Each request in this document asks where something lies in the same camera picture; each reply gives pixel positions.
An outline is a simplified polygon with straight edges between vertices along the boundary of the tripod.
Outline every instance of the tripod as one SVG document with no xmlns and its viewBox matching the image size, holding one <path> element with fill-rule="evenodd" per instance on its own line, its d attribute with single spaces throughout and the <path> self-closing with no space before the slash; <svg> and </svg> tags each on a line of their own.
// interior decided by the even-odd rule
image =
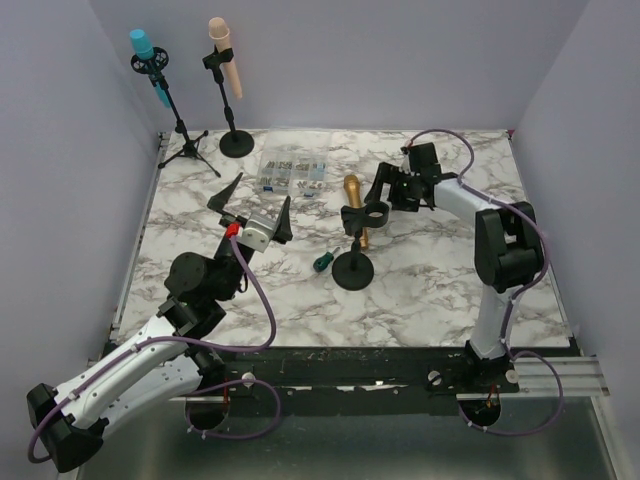
<svg viewBox="0 0 640 480">
<path fill-rule="evenodd" d="M 213 79 L 220 88 L 220 94 L 222 95 L 222 102 L 224 103 L 224 118 L 229 124 L 229 131 L 225 133 L 220 139 L 220 151 L 223 155 L 231 158 L 241 158 L 248 155 L 253 150 L 254 141 L 251 134 L 244 130 L 237 130 L 235 119 L 233 116 L 233 110 L 229 106 L 227 100 L 227 93 L 224 90 L 224 75 L 220 65 L 230 62 L 233 59 L 233 50 L 227 48 L 222 52 L 218 52 L 215 48 L 213 53 L 207 55 L 202 59 L 204 68 L 213 72 Z"/>
<path fill-rule="evenodd" d="M 219 178 L 220 172 L 218 172 L 215 168 L 213 168 L 211 164 L 207 162 L 207 160 L 198 152 L 200 140 L 206 137 L 207 135 L 209 135 L 209 131 L 205 130 L 202 133 L 202 135 L 200 135 L 199 137 L 195 139 L 191 139 L 191 137 L 189 137 L 189 132 L 187 131 L 187 127 L 185 126 L 184 121 L 180 117 L 180 114 L 178 113 L 178 109 L 176 108 L 176 105 L 173 102 L 173 98 L 169 93 L 169 84 L 167 83 L 167 80 L 162 74 L 162 69 L 166 67 L 168 63 L 169 63 L 169 56 L 167 55 L 167 52 L 162 48 L 158 48 L 158 47 L 153 48 L 153 56 L 150 56 L 150 58 L 141 59 L 140 57 L 138 57 L 138 55 L 134 55 L 133 57 L 131 57 L 131 68 L 133 68 L 133 70 L 137 73 L 140 73 L 142 75 L 148 75 L 149 80 L 151 80 L 151 84 L 154 87 L 156 87 L 156 85 L 159 86 L 164 92 L 164 94 L 166 95 L 167 100 L 169 102 L 169 106 L 171 107 L 171 110 L 173 111 L 173 114 L 176 117 L 175 131 L 176 133 L 179 133 L 180 135 L 182 135 L 182 138 L 184 138 L 184 145 L 182 146 L 180 151 L 178 151 L 176 154 L 166 159 L 164 162 L 161 162 L 160 164 L 158 164 L 158 168 L 166 167 L 171 161 L 179 157 L 193 158 L 194 160 L 204 162 L 211 169 L 211 171 L 215 173 L 216 176 Z"/>
</svg>

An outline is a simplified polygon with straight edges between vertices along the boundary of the wall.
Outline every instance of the wall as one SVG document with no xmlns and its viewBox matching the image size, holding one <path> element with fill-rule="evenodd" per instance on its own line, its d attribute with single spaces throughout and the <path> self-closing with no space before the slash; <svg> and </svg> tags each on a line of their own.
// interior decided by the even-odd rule
<svg viewBox="0 0 640 480">
<path fill-rule="evenodd" d="M 232 29 L 245 98 L 239 126 L 512 128 L 587 0 L 90 0 L 159 130 L 149 82 L 128 65 L 139 27 L 167 49 L 165 70 L 190 128 L 222 128 L 202 57 L 207 23 Z"/>
<path fill-rule="evenodd" d="M 515 153 L 574 331 L 596 353 L 640 473 L 640 3 L 592 0 L 527 108 Z"/>
<path fill-rule="evenodd" d="M 157 137 L 86 0 L 3 8 L 0 65 L 0 477 L 51 479 L 25 395 L 99 352 Z"/>
</svg>

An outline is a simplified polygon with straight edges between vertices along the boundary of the marble table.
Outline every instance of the marble table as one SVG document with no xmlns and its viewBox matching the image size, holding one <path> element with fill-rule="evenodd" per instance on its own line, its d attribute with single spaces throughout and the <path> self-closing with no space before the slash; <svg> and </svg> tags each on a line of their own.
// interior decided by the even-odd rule
<svg viewBox="0 0 640 480">
<path fill-rule="evenodd" d="M 133 270 L 118 339 L 131 336 L 166 298 L 163 281 L 172 260 L 182 252 L 213 256 L 223 228 L 206 208 L 209 197 L 244 177 L 228 210 L 248 216 L 259 210 L 272 215 L 283 197 L 257 194 L 256 174 L 267 131 L 252 132 L 254 151 L 234 160 L 217 148 L 223 132 L 211 132 L 200 151 L 218 169 L 218 179 L 202 162 L 174 160 L 160 173 L 139 256 Z M 348 292 L 337 287 L 330 269 L 317 274 L 315 258 L 336 246 L 349 248 L 339 210 L 346 203 L 343 179 L 356 173 L 369 189 L 380 161 L 399 165 L 399 148 L 412 132 L 331 132 L 327 181 L 313 198 L 294 198 L 294 239 L 272 243 L 255 254 L 251 267 L 276 314 L 281 346 L 461 346 L 469 338 L 480 304 L 481 282 L 473 268 L 473 229 L 444 211 L 391 212 L 388 224 L 369 232 L 369 258 L 376 274 L 369 287 Z M 469 131 L 476 165 L 467 181 L 498 198 L 516 201 L 524 193 L 504 131 Z M 303 148 L 292 135 L 283 151 Z M 444 134 L 424 138 L 436 144 L 443 171 L 460 171 L 468 153 Z M 173 134 L 167 155 L 181 146 Z M 264 308 L 253 288 L 223 308 L 227 316 L 207 339 L 233 345 L 258 344 L 268 336 Z M 520 304 L 512 333 L 514 346 L 566 346 L 562 319 L 549 278 L 528 292 Z"/>
</svg>

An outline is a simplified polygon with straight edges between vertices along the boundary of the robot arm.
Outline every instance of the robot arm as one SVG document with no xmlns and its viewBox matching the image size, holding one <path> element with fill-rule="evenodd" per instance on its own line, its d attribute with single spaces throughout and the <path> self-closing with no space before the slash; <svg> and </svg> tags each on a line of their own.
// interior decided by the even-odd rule
<svg viewBox="0 0 640 480">
<path fill-rule="evenodd" d="M 292 239 L 291 199 L 287 197 L 276 220 L 234 216 L 224 208 L 241 176 L 211 197 L 208 207 L 221 214 L 220 224 L 229 234 L 243 228 L 234 241 L 248 264 L 254 251 L 264 252 L 271 241 L 284 244 Z M 230 300 L 245 274 L 226 235 L 213 258 L 181 254 L 164 282 L 167 301 L 138 332 L 77 377 L 55 388 L 40 384 L 27 394 L 31 424 L 59 472 L 85 463 L 106 436 L 142 407 L 224 381 L 224 364 L 217 354 L 189 342 L 220 323 L 225 311 L 218 301 Z"/>
<path fill-rule="evenodd" d="M 380 200 L 387 183 L 387 200 L 393 210 L 441 208 L 475 227 L 474 263 L 484 285 L 468 349 L 478 361 L 504 357 L 501 339 L 509 337 L 518 303 L 512 302 L 512 294 L 531 282 L 544 263 L 540 239 L 518 215 L 463 188 L 456 174 L 442 173 L 433 143 L 412 146 L 405 153 L 405 170 L 388 163 L 378 166 L 365 202 Z M 518 202 L 512 207 L 535 221 L 529 203 Z"/>
</svg>

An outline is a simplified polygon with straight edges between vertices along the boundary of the screwdriver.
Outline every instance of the screwdriver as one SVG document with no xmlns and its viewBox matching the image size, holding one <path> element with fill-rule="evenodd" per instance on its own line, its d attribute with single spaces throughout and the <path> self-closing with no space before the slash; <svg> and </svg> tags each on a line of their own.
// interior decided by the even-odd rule
<svg viewBox="0 0 640 480">
<path fill-rule="evenodd" d="M 318 273 L 324 272 L 331 262 L 333 262 L 339 250 L 340 247 L 337 247 L 333 252 L 327 252 L 323 256 L 316 258 L 316 261 L 313 262 L 313 269 Z"/>
</svg>

